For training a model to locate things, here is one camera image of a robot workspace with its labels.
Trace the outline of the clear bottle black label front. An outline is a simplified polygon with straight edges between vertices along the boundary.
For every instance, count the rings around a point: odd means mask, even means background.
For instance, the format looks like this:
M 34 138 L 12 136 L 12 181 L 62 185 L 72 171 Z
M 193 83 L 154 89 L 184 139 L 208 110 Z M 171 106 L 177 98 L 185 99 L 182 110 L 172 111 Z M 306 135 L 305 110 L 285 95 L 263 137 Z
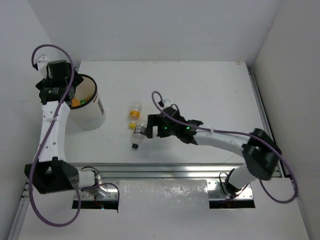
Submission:
M 148 122 L 146 120 L 140 120 L 134 127 L 131 135 L 131 149 L 137 150 L 145 139 L 145 132 L 147 129 Z

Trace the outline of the clear bottle yellow label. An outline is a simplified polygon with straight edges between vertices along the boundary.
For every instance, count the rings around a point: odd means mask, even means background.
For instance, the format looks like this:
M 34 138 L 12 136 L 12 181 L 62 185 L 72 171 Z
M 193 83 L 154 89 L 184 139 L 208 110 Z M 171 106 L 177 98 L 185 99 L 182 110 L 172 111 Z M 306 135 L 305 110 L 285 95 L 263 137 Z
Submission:
M 134 129 L 140 119 L 142 111 L 142 103 L 139 101 L 133 101 L 129 107 L 128 112 L 128 128 Z

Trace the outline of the orange juice bottle barcode label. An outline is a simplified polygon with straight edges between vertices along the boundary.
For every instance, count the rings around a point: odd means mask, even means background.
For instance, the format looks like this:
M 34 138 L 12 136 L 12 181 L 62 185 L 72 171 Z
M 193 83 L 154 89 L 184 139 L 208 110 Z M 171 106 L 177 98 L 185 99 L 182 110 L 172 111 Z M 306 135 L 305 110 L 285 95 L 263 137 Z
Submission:
M 78 107 L 79 105 L 81 105 L 81 102 L 76 97 L 74 97 L 71 101 L 71 107 L 75 108 L 75 107 Z

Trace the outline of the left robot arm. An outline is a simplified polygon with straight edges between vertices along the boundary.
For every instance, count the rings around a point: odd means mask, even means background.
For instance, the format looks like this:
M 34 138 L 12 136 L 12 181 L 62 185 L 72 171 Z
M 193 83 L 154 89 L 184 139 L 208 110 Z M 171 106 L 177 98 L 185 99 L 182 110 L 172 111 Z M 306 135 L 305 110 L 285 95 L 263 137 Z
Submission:
M 65 60 L 48 62 L 46 76 L 36 84 L 40 91 L 42 126 L 37 164 L 27 164 L 24 173 L 40 194 L 92 188 L 96 171 L 81 171 L 67 163 L 65 135 L 68 118 L 86 131 L 99 128 L 106 119 L 98 85 L 89 75 L 72 70 Z

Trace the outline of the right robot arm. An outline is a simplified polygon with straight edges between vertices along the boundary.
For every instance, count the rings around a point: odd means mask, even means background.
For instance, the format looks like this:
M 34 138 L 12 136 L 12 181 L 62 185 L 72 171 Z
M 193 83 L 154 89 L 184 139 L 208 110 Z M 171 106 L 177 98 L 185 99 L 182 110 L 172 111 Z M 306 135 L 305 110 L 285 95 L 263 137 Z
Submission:
M 242 157 L 244 163 L 232 169 L 221 185 L 224 195 L 230 197 L 234 197 L 250 182 L 270 180 L 281 154 L 277 145 L 260 128 L 240 138 L 234 133 L 217 132 L 199 120 L 185 120 L 171 106 L 166 107 L 163 113 L 147 116 L 147 138 L 153 138 L 154 128 L 157 128 L 156 135 L 159 138 L 175 136 L 185 144 L 214 147 Z

